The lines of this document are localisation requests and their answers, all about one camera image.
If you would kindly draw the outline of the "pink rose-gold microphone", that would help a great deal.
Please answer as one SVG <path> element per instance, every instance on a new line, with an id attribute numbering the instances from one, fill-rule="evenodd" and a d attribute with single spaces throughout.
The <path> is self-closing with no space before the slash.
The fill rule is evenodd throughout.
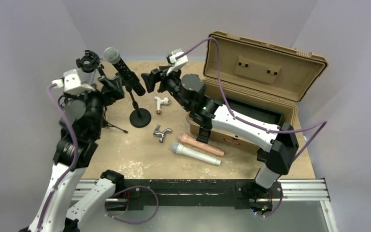
<path id="1" fill-rule="evenodd" d="M 214 146 L 211 146 L 209 144 L 199 142 L 195 138 L 189 136 L 186 133 L 179 133 L 177 135 L 177 140 L 181 143 L 185 143 L 185 144 L 191 145 L 193 147 L 199 148 L 201 150 L 204 150 L 204 151 L 206 151 L 208 153 L 211 153 L 211 154 L 213 154 L 215 156 L 218 156 L 218 157 L 223 157 L 224 154 L 225 154 L 225 152 L 222 151 L 221 149 L 216 148 Z"/>

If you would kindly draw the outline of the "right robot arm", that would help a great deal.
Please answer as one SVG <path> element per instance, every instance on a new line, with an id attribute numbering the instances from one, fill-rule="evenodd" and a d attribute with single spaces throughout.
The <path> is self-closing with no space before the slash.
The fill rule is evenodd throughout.
<path id="1" fill-rule="evenodd" d="M 147 92 L 167 91 L 184 108 L 200 127 L 197 140 L 207 143 L 212 129 L 230 132 L 257 145 L 258 154 L 265 154 L 263 167 L 256 174 L 252 191 L 263 197 L 270 192 L 271 186 L 282 175 L 288 174 L 294 156 L 299 148 L 296 136 L 289 134 L 290 124 L 278 126 L 228 110 L 224 102 L 217 101 L 205 94 L 206 85 L 196 74 L 181 76 L 181 71 L 169 72 L 167 66 L 160 66 L 150 73 L 141 75 Z"/>

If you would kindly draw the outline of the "black round-base stand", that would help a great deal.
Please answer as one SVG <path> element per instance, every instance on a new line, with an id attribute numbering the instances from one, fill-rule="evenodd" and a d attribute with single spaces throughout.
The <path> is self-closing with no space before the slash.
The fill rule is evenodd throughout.
<path id="1" fill-rule="evenodd" d="M 129 93 L 132 100 L 132 106 L 134 108 L 133 112 L 129 116 L 129 121 L 132 126 L 136 128 L 144 128 L 151 122 L 151 114 L 147 109 L 140 108 L 138 103 L 135 101 L 133 96 L 133 86 L 132 84 L 123 77 L 123 85 L 126 91 Z"/>
<path id="2" fill-rule="evenodd" d="M 76 66 L 82 73 L 82 80 L 89 84 L 102 83 L 106 79 L 104 66 L 100 62 L 97 53 L 85 50 L 83 57 L 76 59 Z"/>

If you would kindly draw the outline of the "white silver microphone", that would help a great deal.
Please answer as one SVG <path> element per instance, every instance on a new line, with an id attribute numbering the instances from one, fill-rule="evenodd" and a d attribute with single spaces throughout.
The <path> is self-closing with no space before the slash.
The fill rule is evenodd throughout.
<path id="1" fill-rule="evenodd" d="M 171 150 L 175 154 L 185 155 L 185 156 L 188 156 L 188 157 L 191 157 L 191 158 L 194 158 L 194 159 L 197 159 L 197 160 L 200 160 L 200 161 L 212 164 L 212 165 L 219 166 L 221 164 L 221 160 L 211 157 L 209 155 L 203 154 L 201 152 L 195 151 L 191 148 L 185 147 L 181 145 L 180 143 L 173 143 L 171 145 Z"/>

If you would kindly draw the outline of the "black speckled microphone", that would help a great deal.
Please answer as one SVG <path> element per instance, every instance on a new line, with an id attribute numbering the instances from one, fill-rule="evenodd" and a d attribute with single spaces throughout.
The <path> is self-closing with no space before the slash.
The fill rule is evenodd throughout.
<path id="1" fill-rule="evenodd" d="M 123 77 L 126 85 L 132 88 L 138 96 L 143 96 L 146 93 L 146 90 L 141 85 L 136 73 L 134 73 L 123 61 L 116 48 L 106 48 L 104 51 L 104 58 L 114 66 L 118 73 Z"/>

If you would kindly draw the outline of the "black tripod microphone stand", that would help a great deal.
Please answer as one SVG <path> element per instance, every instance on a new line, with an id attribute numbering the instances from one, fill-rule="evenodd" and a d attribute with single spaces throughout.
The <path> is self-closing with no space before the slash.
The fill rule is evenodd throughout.
<path id="1" fill-rule="evenodd" d="M 116 125 L 110 123 L 107 120 L 106 112 L 107 112 L 107 108 L 104 108 L 103 116 L 102 116 L 102 123 L 101 123 L 102 128 L 115 128 L 115 129 L 118 129 L 118 130 L 122 131 L 123 133 L 128 134 L 128 131 L 127 130 L 124 130 L 124 129 L 122 129 L 120 127 L 117 127 Z"/>

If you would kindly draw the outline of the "white plastic faucet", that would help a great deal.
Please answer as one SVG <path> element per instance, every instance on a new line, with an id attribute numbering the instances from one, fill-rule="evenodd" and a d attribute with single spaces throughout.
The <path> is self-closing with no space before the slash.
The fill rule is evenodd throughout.
<path id="1" fill-rule="evenodd" d="M 156 101 L 156 113 L 157 115 L 161 115 L 161 106 L 162 105 L 170 105 L 171 100 L 168 97 L 160 98 L 158 96 L 154 96 L 154 100 Z"/>

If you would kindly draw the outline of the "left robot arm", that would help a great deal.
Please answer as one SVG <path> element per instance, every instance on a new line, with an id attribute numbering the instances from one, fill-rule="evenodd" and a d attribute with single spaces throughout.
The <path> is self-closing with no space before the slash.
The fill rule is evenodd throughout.
<path id="1" fill-rule="evenodd" d="M 122 175 L 106 171 L 98 184 L 78 202 L 73 203 L 75 189 L 90 164 L 102 129 L 106 126 L 105 112 L 109 105 L 124 98 L 121 77 L 98 78 L 102 84 L 83 82 L 77 74 L 54 80 L 47 88 L 63 89 L 64 103 L 54 101 L 60 112 L 61 138 L 53 157 L 52 173 L 42 204 L 26 232 L 78 232 L 84 221 L 104 203 L 107 197 L 123 195 Z"/>

